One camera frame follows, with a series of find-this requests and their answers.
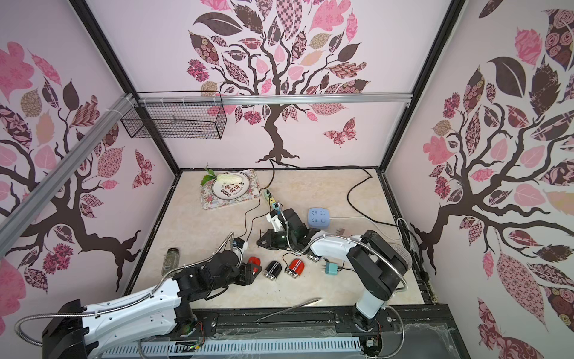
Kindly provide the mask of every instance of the cable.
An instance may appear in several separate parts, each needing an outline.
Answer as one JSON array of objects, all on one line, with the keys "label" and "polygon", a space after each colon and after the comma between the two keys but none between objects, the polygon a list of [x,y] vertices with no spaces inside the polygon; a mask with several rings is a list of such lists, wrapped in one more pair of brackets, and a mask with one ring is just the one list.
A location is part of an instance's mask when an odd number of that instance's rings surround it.
[{"label": "cable", "polygon": [[395,355],[397,355],[398,352],[401,351],[403,344],[405,343],[405,325],[402,323],[402,319],[401,316],[399,315],[399,313],[395,310],[395,308],[393,308],[392,306],[386,306],[386,308],[391,309],[397,316],[399,323],[401,324],[401,332],[402,332],[402,336],[401,336],[401,343],[398,345],[398,348],[395,349],[394,352],[390,353],[389,355],[385,355],[383,357],[380,356],[365,356],[366,358],[369,359],[387,359],[387,358],[392,358]]},{"label": "cable", "polygon": [[[221,243],[221,245],[219,246],[219,248],[217,249],[217,251],[215,253],[219,253],[225,247],[225,245],[228,242],[230,242],[232,239],[233,239],[233,232],[231,232],[230,234],[227,235],[227,237],[225,238],[223,243]],[[144,300],[146,300],[147,298],[153,296],[160,289],[160,287],[164,284],[164,282],[168,279],[168,277],[171,273],[180,271],[182,269],[194,267],[195,265],[198,265],[198,264],[205,263],[205,262],[211,260],[214,257],[215,253],[212,254],[207,259],[203,259],[201,261],[198,261],[198,262],[195,262],[192,264],[182,265],[181,267],[178,267],[178,268],[173,268],[172,270],[170,270],[169,272],[164,274],[164,276],[161,278],[160,282],[158,284],[156,284],[156,286],[152,289],[151,292],[145,294],[143,297],[141,297],[141,298],[139,298],[139,299],[137,299],[131,303],[122,305],[120,307],[116,307],[116,308],[112,308],[112,309],[106,309],[106,310],[98,311],[98,312],[46,313],[46,314],[28,315],[28,316],[25,316],[25,317],[19,319],[16,322],[16,324],[14,324],[14,331],[25,342],[30,343],[32,345],[36,345],[36,346],[42,346],[41,341],[38,341],[38,340],[28,336],[26,333],[24,333],[24,331],[22,330],[22,324],[24,324],[27,321],[33,321],[36,319],[45,319],[45,318],[85,318],[87,316],[100,316],[100,315],[106,315],[108,313],[112,313],[112,312],[115,312],[118,310],[123,310],[123,309],[129,308],[129,307],[135,306],[136,304],[139,304],[139,303],[143,302]]]}]

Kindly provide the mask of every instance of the wire basket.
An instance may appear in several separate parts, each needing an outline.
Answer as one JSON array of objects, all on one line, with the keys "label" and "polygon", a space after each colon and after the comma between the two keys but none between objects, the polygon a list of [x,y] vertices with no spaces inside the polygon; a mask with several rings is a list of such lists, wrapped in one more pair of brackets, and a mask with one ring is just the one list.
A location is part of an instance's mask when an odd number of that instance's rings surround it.
[{"label": "wire basket", "polygon": [[147,97],[147,94],[167,92],[181,91],[137,93],[142,99],[122,118],[131,138],[221,139],[227,116],[219,91],[185,91],[201,96]]}]

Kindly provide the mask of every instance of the beige tabletop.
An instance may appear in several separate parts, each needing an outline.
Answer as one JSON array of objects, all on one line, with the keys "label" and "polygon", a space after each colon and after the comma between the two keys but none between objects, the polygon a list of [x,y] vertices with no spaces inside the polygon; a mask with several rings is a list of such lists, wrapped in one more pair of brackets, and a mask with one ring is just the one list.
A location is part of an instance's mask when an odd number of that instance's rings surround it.
[{"label": "beige tabletop", "polygon": [[[353,190],[350,199],[353,205],[368,216],[383,222],[393,222],[383,189],[375,171],[369,170],[373,178]],[[161,222],[152,247],[139,273],[132,292],[156,285],[161,278],[161,267],[168,248],[180,251],[180,265],[208,258],[233,231],[236,236],[245,231],[243,216],[245,211],[255,207],[258,199],[252,199],[232,206],[212,210],[201,209],[200,182],[204,172],[184,172],[174,196]],[[261,187],[271,180],[272,171],[257,171]],[[307,212],[311,207],[324,207],[331,217],[357,216],[347,203],[347,192],[356,183],[366,178],[360,169],[337,170],[293,170],[275,171],[275,178],[269,187],[273,196],[285,209],[293,208],[303,223],[307,224]],[[261,205],[247,214],[247,232],[251,220],[269,212],[269,206],[262,198]],[[379,225],[381,233],[370,221],[362,218],[332,219],[326,230],[335,233],[344,229],[344,234],[363,234],[366,230],[376,230],[389,243],[401,243],[398,231],[390,226]],[[271,224],[265,217],[253,223],[249,246],[244,261],[251,256],[259,257],[263,268],[272,260],[277,260],[285,268],[281,256],[286,251],[258,248],[259,231],[265,232]],[[285,260],[290,263],[295,258],[289,254]],[[320,306],[351,306],[359,299],[364,286],[352,271],[341,271],[336,276],[326,275],[324,261],[313,263],[301,257],[305,263],[302,276],[292,278],[281,273],[275,281],[259,275],[253,284],[246,287],[231,285],[223,295],[209,301],[197,300],[192,308],[250,308],[250,307],[289,307],[307,299],[321,297]],[[352,268],[345,262],[346,268]],[[405,279],[409,284],[406,292],[395,294],[390,304],[424,304],[412,269]]]}]

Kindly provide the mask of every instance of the plate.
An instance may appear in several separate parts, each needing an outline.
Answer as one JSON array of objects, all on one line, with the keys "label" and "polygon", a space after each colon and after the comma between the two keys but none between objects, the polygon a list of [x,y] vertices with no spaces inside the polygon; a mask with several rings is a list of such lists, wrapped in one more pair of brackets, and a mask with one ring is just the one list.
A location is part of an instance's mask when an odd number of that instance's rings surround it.
[{"label": "plate", "polygon": [[237,171],[226,173],[238,175],[243,180],[241,183],[225,183],[218,180],[213,181],[211,184],[211,192],[213,192],[214,196],[220,199],[236,199],[247,193],[251,182],[245,173]]}]

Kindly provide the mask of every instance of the metal rod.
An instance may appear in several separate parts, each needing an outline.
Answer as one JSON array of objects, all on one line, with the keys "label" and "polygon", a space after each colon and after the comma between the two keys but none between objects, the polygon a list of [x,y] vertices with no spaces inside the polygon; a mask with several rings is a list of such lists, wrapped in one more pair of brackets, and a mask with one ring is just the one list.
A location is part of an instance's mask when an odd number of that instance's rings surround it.
[{"label": "metal rod", "polygon": [[2,222],[0,225],[0,258],[4,257],[6,251],[12,247],[74,171],[80,167],[98,142],[122,118],[119,113],[125,114],[132,109],[135,102],[133,97],[130,94],[123,94],[122,97],[115,101],[110,110],[100,117],[82,140],[58,162],[56,168],[42,179],[26,201],[22,202]]},{"label": "metal rod", "polygon": [[413,94],[409,92],[371,92],[366,94],[323,94],[323,95],[261,95],[261,96],[196,96],[182,98],[145,97],[140,103],[193,103],[222,101],[223,105],[277,105],[283,103],[335,103],[335,102],[410,102]]}]

